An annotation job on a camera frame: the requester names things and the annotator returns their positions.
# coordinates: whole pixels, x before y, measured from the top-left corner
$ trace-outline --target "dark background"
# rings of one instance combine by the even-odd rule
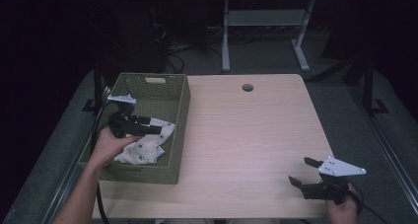
[[[108,40],[92,27],[97,26],[128,45],[126,32],[113,28],[111,23],[123,23],[129,16],[119,15],[110,5],[99,5],[100,0],[0,0],[0,68],[2,83],[1,110],[1,209],[3,220],[14,198],[34,166],[55,125],[65,111],[81,80],[103,55],[112,62],[139,71],[158,72],[164,62],[151,60],[154,66],[137,51],[139,59],[130,58],[115,46],[106,47]],[[416,0],[348,0],[334,11],[326,12],[332,0],[317,1],[313,10],[315,21],[327,20],[334,27],[327,57],[345,59],[365,52],[378,69],[391,82],[396,95],[418,118],[418,83],[416,55],[418,53],[418,5]],[[146,10],[147,4],[132,3],[120,7]],[[218,16],[200,6],[207,16]],[[173,9],[178,18],[165,18],[168,27],[177,30],[185,9]],[[129,12],[135,16],[148,16],[143,11]],[[217,21],[209,18],[199,23]],[[199,26],[192,32],[202,33]],[[150,44],[149,35],[142,36],[143,45],[150,45],[153,58],[161,56],[159,49]]]

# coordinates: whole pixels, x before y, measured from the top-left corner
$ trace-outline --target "light wood table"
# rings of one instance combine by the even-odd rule
[[[189,76],[178,185],[101,181],[110,218],[315,218],[323,200],[289,183],[317,183],[304,157],[332,152],[299,75]],[[243,84],[251,84],[245,92]],[[94,217],[100,217],[95,209]]]

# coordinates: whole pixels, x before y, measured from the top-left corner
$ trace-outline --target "floor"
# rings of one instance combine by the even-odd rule
[[[307,32],[303,50],[311,67],[309,72],[301,71],[291,46],[290,39],[295,36],[297,29],[240,31],[237,30],[239,35],[235,36],[230,46],[230,72],[221,70],[219,42],[209,44],[207,50],[192,48],[176,53],[181,60],[173,56],[169,56],[169,59],[176,70],[180,69],[183,61],[181,72],[186,75],[300,74],[305,79],[312,78],[339,62],[321,57],[329,34],[327,31]],[[391,158],[384,152],[384,145],[389,144],[412,184],[417,184],[418,164],[414,159],[414,154],[418,152],[417,121],[403,107],[390,84],[378,72],[375,73],[374,98],[381,99],[389,113],[369,117],[361,107],[362,82],[354,87],[347,87],[343,82],[347,70],[348,68],[344,68],[320,82],[307,83],[331,149],[336,158],[368,170],[365,176],[350,178],[363,191],[368,206],[388,223],[418,223],[417,210],[411,205],[413,197],[407,195],[407,187],[395,172]],[[173,69],[168,65],[164,72],[173,73]],[[82,149],[80,144],[86,139],[86,131],[93,120],[90,112],[81,112],[85,101],[93,98],[92,78],[90,73],[80,84],[4,223],[48,222],[56,211],[51,203],[58,203],[57,197],[65,199],[68,195],[64,187],[71,188],[73,184],[62,181],[67,175],[79,176],[79,169],[69,170],[68,167],[74,163],[74,157]],[[379,131],[383,132],[384,139],[377,136]],[[383,223],[366,209],[358,220],[360,224]],[[328,223],[326,219],[307,221],[315,224]],[[124,219],[110,222],[154,223],[154,220]],[[281,223],[296,224],[303,221],[282,220]]]

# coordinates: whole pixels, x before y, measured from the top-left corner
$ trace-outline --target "green woven basket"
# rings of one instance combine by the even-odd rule
[[[121,73],[111,90],[113,96],[130,94],[137,100],[134,115],[144,115],[175,123],[174,133],[162,145],[166,151],[157,164],[126,165],[112,162],[104,168],[101,180],[133,183],[178,183],[184,131],[187,122],[190,90],[185,75]],[[105,108],[99,127],[117,111],[112,104]],[[90,158],[90,141],[79,164],[86,166]]]

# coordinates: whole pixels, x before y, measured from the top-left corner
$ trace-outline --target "white cloth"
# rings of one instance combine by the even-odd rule
[[[147,134],[137,142],[127,145],[123,152],[114,157],[118,163],[132,165],[156,164],[157,157],[164,153],[160,147],[170,137],[175,129],[175,124],[157,118],[151,118],[150,125],[161,126],[160,135]]]

